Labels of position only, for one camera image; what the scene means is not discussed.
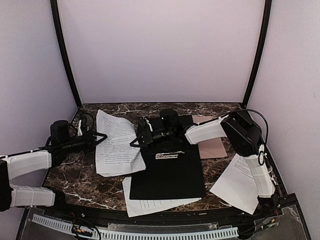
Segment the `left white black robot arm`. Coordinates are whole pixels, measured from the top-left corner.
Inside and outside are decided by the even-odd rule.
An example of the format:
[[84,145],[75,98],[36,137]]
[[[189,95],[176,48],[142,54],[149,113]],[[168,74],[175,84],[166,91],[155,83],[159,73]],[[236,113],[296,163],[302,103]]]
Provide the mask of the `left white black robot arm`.
[[86,130],[80,135],[70,134],[70,123],[55,121],[50,126],[50,136],[45,146],[34,150],[2,155],[0,157],[0,210],[15,207],[52,207],[65,202],[62,191],[12,184],[12,180],[39,170],[60,166],[70,155],[91,152],[107,139],[107,135]]

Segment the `metal folder clip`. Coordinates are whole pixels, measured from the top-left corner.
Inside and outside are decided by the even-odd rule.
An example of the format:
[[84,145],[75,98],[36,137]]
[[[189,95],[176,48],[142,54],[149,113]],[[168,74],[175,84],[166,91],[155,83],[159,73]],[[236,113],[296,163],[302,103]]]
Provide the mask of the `metal folder clip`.
[[155,155],[156,160],[177,159],[179,155],[185,154],[184,151],[164,152]]

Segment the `teal folder with black inside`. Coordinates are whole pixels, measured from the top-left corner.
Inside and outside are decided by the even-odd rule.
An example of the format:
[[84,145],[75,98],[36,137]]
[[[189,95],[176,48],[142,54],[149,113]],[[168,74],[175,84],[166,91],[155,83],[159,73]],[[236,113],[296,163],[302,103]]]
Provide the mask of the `teal folder with black inside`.
[[[175,200],[204,198],[206,188],[197,145],[180,132],[168,135],[160,117],[150,118],[153,142],[140,149],[146,169],[131,175],[131,200]],[[156,160],[158,153],[183,151],[178,158]]]

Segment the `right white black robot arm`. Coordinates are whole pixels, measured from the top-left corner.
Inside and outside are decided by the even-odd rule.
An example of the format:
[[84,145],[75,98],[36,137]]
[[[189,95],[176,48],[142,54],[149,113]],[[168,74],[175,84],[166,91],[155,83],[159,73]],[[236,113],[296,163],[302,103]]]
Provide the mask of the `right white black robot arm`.
[[130,146],[146,148],[157,142],[162,143],[170,137],[184,137],[191,145],[216,138],[228,138],[235,152],[250,169],[257,189],[257,199],[253,202],[260,206],[259,214],[266,216],[275,210],[280,195],[276,192],[272,169],[267,167],[265,160],[267,139],[262,137],[262,129],[249,113],[248,109],[239,109],[183,127],[175,110],[164,109],[159,114],[163,128],[157,130],[148,118],[141,118],[138,126],[142,131]]

